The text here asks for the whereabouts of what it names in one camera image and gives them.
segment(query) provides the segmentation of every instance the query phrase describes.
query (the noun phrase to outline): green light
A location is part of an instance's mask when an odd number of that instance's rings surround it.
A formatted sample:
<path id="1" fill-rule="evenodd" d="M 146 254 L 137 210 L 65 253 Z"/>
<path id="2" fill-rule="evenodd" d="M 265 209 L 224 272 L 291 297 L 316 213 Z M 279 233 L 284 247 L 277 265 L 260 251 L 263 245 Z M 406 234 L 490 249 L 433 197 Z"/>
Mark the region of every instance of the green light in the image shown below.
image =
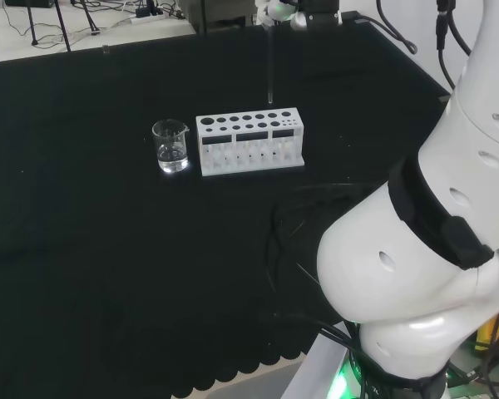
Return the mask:
<path id="1" fill-rule="evenodd" d="M 346 377 L 340 372 L 333 380 L 331 384 L 331 389 L 327 394 L 327 399 L 340 399 L 342 395 L 348 389 L 348 383 L 346 382 Z"/>

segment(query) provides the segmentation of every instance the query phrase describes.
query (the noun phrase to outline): wall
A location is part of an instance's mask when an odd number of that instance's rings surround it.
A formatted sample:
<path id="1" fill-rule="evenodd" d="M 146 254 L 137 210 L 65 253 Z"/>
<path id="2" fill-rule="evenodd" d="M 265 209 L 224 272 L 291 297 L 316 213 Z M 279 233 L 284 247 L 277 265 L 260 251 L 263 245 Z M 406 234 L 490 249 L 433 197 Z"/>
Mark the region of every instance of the wall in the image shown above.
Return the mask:
<path id="1" fill-rule="evenodd" d="M 398 47 L 438 83 L 451 91 L 438 63 L 435 34 L 436 0 L 382 0 L 382 5 L 387 19 L 406 39 L 417 45 L 418 52 L 413 56 L 403 44 L 394 41 Z M 340 8 L 343 11 L 358 10 L 380 21 L 375 0 L 342 0 Z M 482 0 L 457 0 L 454 17 L 462 37 L 472 48 L 481 24 Z M 456 83 L 467 61 L 467 56 L 450 32 L 447 34 L 446 49 L 443 53 L 449 74 Z"/>

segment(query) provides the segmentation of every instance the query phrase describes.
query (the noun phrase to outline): black table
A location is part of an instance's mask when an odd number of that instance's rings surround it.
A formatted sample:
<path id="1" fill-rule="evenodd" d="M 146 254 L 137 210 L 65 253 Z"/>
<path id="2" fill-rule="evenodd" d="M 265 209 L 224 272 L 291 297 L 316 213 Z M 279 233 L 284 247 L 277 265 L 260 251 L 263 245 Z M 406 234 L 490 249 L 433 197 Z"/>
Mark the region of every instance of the black table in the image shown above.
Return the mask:
<path id="1" fill-rule="evenodd" d="M 368 24 L 275 40 L 274 107 L 299 109 L 306 166 L 209 179 L 195 117 L 267 108 L 262 30 L 0 63 L 0 397 L 185 397 L 308 350 L 312 328 L 270 326 L 278 302 L 336 318 L 292 265 L 271 293 L 270 208 L 301 186 L 384 181 L 446 93 Z M 165 118 L 192 130 L 174 176 L 151 139 Z M 362 195 L 304 228 L 312 272 Z"/>

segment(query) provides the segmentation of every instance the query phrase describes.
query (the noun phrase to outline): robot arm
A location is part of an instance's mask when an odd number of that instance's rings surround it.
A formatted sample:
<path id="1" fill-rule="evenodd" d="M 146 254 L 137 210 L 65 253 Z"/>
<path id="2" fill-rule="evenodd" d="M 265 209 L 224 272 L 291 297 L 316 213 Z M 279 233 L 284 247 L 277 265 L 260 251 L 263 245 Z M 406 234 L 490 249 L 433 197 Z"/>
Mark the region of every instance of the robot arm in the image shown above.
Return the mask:
<path id="1" fill-rule="evenodd" d="M 499 313 L 498 249 L 499 0 L 485 0 L 442 119 L 416 158 L 325 233 L 319 281 L 362 323 L 375 362 L 419 379 Z"/>

